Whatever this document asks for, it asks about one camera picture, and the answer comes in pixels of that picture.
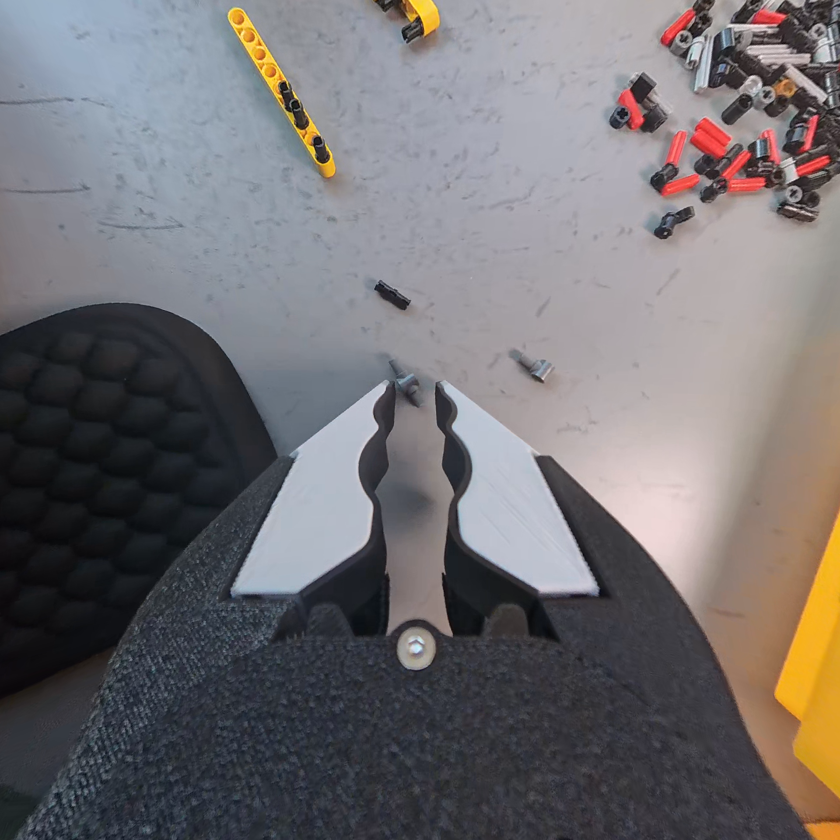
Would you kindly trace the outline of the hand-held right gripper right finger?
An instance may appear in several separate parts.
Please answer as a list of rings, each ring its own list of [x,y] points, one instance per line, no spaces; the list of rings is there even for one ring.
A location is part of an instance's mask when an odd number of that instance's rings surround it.
[[[545,602],[597,599],[601,585],[550,486],[540,453],[446,381],[435,386],[443,470],[453,491],[444,600],[455,636],[479,636],[500,607],[550,636]]]

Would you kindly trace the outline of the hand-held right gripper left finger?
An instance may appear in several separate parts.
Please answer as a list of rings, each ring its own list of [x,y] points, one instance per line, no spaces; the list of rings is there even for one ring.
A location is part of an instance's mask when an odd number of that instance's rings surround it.
[[[395,404],[394,383],[383,381],[291,453],[233,598],[290,599],[303,627],[331,604],[353,634],[385,633],[390,582],[375,492],[389,466]]]

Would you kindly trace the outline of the long yellow lego beam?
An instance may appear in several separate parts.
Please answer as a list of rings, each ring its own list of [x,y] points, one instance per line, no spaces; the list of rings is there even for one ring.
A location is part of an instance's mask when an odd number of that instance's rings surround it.
[[[259,31],[253,25],[253,22],[250,20],[249,16],[245,12],[244,9],[241,7],[232,7],[227,12],[227,20],[234,30],[239,43],[245,49],[245,52],[250,57],[251,61],[255,65],[262,81],[266,84],[268,89],[271,92],[271,95],[276,100],[278,107],[280,108],[281,112],[285,115],[286,119],[293,127],[297,137],[299,138],[300,142],[306,147],[309,156],[311,157],[313,163],[316,165],[318,172],[322,176],[322,178],[329,179],[335,175],[336,172],[336,164],[334,162],[332,151],[330,150],[329,145],[326,144],[331,152],[331,162],[327,164],[319,164],[315,161],[313,152],[312,152],[312,137],[316,134],[321,135],[319,129],[317,128],[316,124],[310,118],[310,125],[305,132],[299,132],[296,129],[294,122],[292,121],[290,112],[284,109],[282,101],[277,93],[277,85],[278,82],[285,79],[289,82],[284,72],[281,70],[279,65],[277,64],[275,58],[271,54],[268,46],[266,45],[263,38],[260,36]],[[297,93],[295,92],[294,87],[291,85],[292,89],[294,90],[296,98],[299,100]]]
[[[430,35],[439,27],[439,11],[433,1],[400,1],[399,6],[395,8],[404,14],[407,23],[420,17],[425,27],[425,36]]]

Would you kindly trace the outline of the pile of small lego pieces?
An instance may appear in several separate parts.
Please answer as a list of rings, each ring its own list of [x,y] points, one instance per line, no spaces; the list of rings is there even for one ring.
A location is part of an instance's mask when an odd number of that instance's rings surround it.
[[[838,182],[838,2],[742,2],[712,31],[715,2],[692,2],[660,36],[700,95],[729,92],[715,118],[675,130],[649,184],[670,201],[773,193],[775,212],[814,223]]]

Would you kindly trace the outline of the black quilted cushion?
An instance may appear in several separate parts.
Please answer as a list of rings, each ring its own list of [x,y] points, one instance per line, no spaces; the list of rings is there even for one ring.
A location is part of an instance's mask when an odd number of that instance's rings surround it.
[[[233,363],[160,308],[1,338],[1,694],[115,645],[184,548],[277,459]]]

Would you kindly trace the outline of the yellow plastic bin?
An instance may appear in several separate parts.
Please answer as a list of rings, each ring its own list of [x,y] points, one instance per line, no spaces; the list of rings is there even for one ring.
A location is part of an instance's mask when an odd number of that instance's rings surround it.
[[[835,520],[774,695],[800,722],[794,756],[839,795],[839,520]]]

